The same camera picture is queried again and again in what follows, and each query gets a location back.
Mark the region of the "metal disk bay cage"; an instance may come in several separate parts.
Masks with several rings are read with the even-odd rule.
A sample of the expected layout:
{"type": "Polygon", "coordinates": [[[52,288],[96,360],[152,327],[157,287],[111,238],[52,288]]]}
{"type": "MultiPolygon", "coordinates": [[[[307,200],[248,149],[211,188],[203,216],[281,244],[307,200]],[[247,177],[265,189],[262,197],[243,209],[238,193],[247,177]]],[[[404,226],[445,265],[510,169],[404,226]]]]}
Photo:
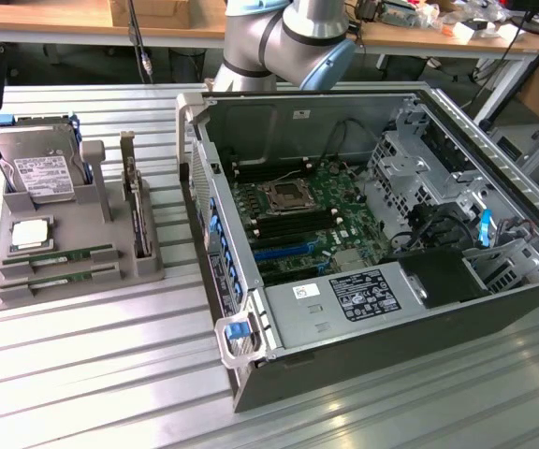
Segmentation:
{"type": "Polygon", "coordinates": [[[445,152],[459,152],[425,106],[405,101],[373,150],[370,181],[365,195],[374,217],[387,237],[409,231],[408,215],[420,204],[454,203],[469,221],[479,213],[471,199],[475,166],[461,156],[446,160],[445,152]]]}

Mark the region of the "green RAM stick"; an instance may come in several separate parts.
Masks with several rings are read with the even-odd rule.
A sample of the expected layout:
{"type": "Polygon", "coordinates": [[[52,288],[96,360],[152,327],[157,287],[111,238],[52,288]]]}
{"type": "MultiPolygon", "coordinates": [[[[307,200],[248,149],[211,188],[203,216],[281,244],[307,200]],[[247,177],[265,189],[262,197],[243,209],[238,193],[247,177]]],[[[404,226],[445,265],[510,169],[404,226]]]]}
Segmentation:
{"type": "Polygon", "coordinates": [[[28,263],[32,267],[58,265],[83,261],[89,259],[95,252],[106,250],[114,250],[114,246],[112,244],[106,244],[74,250],[25,255],[22,257],[4,259],[1,264],[3,266],[12,266],[20,263],[28,263]]]}
{"type": "Polygon", "coordinates": [[[95,274],[108,273],[109,269],[97,269],[92,271],[81,271],[75,273],[69,273],[65,275],[53,276],[49,278],[43,278],[38,280],[32,280],[27,283],[31,289],[42,289],[47,287],[53,287],[57,285],[65,285],[73,282],[90,281],[95,274]]]}

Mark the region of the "grey power supply unit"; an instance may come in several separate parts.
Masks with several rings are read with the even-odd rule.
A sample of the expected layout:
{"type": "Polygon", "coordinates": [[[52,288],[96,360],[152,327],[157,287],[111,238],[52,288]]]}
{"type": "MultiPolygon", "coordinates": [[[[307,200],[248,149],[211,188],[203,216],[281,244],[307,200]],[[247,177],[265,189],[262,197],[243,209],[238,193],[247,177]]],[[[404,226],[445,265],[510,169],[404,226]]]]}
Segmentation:
{"type": "Polygon", "coordinates": [[[397,262],[283,283],[267,288],[265,295],[288,351],[348,340],[426,312],[397,262]]]}

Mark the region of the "brown cardboard box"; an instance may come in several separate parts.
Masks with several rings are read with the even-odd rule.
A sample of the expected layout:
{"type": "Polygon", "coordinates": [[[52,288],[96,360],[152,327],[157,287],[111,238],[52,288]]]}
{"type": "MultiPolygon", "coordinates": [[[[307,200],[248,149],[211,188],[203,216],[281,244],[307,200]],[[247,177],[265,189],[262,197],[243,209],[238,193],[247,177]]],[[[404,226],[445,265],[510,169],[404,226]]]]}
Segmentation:
{"type": "MultiPolygon", "coordinates": [[[[129,0],[108,0],[112,24],[127,26],[129,0]]],[[[190,0],[132,0],[138,24],[144,28],[188,29],[190,0]]]]}

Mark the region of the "silver hard disk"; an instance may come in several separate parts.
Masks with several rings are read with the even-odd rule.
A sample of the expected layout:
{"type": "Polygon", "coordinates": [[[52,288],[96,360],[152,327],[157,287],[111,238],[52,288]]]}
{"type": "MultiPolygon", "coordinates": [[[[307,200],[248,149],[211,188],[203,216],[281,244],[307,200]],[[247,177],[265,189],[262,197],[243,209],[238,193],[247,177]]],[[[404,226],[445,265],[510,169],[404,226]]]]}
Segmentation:
{"type": "Polygon", "coordinates": [[[9,118],[0,117],[0,168],[11,193],[26,193],[36,205],[66,202],[92,182],[76,115],[9,118]]]}

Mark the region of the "black open PC case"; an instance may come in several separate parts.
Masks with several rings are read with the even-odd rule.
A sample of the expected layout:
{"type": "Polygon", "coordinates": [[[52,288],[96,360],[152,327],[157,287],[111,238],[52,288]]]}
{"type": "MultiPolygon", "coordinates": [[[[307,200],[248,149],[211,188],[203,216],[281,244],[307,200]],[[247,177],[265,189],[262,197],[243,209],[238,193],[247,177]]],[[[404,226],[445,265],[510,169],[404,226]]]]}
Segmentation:
{"type": "Polygon", "coordinates": [[[420,82],[373,83],[328,92],[180,94],[180,181],[214,335],[236,412],[270,404],[496,333],[539,307],[539,186],[442,91],[420,82]],[[281,346],[228,178],[233,167],[300,168],[340,161],[365,195],[369,162],[405,101],[425,106],[477,172],[469,221],[458,206],[420,204],[409,231],[388,239],[376,265],[397,262],[426,312],[314,348],[281,346]],[[490,247],[478,242],[491,210],[490,247]],[[247,321],[248,338],[228,340],[247,321]]]}

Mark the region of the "metal CPU socket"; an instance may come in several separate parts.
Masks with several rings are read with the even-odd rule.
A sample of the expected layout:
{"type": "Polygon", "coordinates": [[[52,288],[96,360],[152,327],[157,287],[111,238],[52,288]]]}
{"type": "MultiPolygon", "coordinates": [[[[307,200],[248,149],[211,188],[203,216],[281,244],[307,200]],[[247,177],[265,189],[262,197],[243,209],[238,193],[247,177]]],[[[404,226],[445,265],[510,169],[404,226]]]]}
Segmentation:
{"type": "Polygon", "coordinates": [[[284,214],[314,206],[313,197],[304,180],[278,180],[261,183],[257,189],[268,202],[268,213],[284,214]]]}

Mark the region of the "black tripod leg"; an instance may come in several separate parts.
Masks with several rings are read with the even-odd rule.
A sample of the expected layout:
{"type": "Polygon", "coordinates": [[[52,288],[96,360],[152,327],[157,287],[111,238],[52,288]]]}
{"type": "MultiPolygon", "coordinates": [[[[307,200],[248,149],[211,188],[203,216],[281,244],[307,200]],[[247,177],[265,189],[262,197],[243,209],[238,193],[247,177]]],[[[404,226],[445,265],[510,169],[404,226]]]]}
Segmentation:
{"type": "Polygon", "coordinates": [[[496,119],[519,93],[523,85],[539,67],[539,52],[531,57],[512,63],[503,79],[475,115],[474,121],[483,131],[489,131],[496,119]]]}

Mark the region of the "silver CPU chip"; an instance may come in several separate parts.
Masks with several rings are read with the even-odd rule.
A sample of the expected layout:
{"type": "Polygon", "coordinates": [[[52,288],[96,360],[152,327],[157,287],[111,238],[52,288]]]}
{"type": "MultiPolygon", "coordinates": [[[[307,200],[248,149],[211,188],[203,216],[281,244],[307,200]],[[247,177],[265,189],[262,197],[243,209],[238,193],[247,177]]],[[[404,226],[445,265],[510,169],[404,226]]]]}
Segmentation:
{"type": "Polygon", "coordinates": [[[50,222],[34,219],[15,223],[11,229],[11,247],[15,251],[43,247],[50,240],[50,222]]]}

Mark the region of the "blue case latch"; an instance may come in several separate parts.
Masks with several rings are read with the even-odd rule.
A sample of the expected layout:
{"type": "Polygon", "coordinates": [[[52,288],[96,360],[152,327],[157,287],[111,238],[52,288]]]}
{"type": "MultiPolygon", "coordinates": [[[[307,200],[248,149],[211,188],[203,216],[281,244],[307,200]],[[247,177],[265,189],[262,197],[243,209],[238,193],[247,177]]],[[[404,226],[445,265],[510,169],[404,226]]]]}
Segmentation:
{"type": "Polygon", "coordinates": [[[240,340],[248,338],[252,333],[247,321],[228,323],[225,327],[225,335],[228,340],[240,340]]]}

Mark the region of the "upright expansion card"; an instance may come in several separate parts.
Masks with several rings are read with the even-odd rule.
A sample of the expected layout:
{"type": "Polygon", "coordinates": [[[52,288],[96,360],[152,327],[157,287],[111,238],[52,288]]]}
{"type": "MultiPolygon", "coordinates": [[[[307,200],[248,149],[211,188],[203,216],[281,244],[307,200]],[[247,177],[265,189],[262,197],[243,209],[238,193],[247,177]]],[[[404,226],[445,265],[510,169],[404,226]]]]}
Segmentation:
{"type": "Polygon", "coordinates": [[[134,249],[137,258],[152,255],[152,244],[147,236],[147,225],[142,200],[142,178],[136,166],[134,149],[135,134],[133,131],[123,131],[120,134],[120,147],[123,158],[123,187],[124,200],[130,208],[131,224],[134,235],[134,249]]]}

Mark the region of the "blue expansion slot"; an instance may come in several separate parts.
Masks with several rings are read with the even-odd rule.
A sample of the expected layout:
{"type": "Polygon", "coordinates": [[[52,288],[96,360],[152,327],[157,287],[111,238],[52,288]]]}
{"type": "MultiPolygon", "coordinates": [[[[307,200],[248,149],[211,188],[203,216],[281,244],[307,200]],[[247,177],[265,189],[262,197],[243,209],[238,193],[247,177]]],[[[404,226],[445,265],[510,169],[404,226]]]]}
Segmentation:
{"type": "Polygon", "coordinates": [[[282,248],[265,249],[254,253],[256,262],[275,260],[279,258],[312,254],[318,241],[306,242],[300,245],[287,246],[282,248]]]}

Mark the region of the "black monitor stand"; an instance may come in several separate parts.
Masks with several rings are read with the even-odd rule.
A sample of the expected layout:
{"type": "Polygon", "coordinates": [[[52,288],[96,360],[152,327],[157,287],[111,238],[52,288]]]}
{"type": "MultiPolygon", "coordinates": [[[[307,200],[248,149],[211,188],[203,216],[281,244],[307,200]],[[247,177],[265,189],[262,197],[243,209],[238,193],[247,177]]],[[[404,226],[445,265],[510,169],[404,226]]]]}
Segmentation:
{"type": "Polygon", "coordinates": [[[514,26],[539,36],[539,23],[534,20],[539,14],[539,0],[506,0],[505,4],[509,11],[521,13],[510,18],[514,26]]]}

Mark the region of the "grey parts rack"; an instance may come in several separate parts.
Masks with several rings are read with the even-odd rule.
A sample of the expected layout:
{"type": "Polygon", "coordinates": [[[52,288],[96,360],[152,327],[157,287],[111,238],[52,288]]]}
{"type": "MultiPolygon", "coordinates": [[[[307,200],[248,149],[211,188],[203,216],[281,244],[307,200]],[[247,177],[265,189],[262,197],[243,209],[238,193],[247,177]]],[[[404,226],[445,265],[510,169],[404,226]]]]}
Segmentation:
{"type": "Polygon", "coordinates": [[[0,311],[100,294],[163,279],[163,261],[148,183],[140,173],[147,236],[153,253],[149,257],[137,258],[130,208],[124,200],[123,168],[119,180],[104,180],[101,164],[105,159],[105,147],[100,140],[82,143],[80,157],[91,166],[94,180],[77,187],[74,200],[35,207],[27,206],[23,194],[4,196],[0,220],[0,311]],[[12,226],[34,219],[50,222],[50,240],[43,247],[15,251],[11,247],[12,226]],[[79,262],[39,267],[32,267],[28,263],[12,266],[1,264],[8,258],[106,244],[112,244],[114,250],[95,252],[89,259],[79,262]],[[109,269],[109,272],[95,274],[90,281],[42,289],[31,289],[27,285],[32,280],[97,269],[109,269]]]}

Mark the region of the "blue locking lever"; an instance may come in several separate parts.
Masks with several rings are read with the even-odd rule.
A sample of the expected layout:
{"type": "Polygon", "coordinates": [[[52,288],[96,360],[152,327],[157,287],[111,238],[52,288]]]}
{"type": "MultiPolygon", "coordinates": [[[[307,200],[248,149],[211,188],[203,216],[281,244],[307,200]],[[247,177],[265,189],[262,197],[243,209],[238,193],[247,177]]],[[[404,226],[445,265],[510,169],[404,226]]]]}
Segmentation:
{"type": "Polygon", "coordinates": [[[489,248],[490,247],[490,234],[489,234],[489,228],[490,228],[490,221],[491,221],[491,210],[485,209],[482,212],[479,228],[478,228],[478,242],[482,248],[489,248]]]}

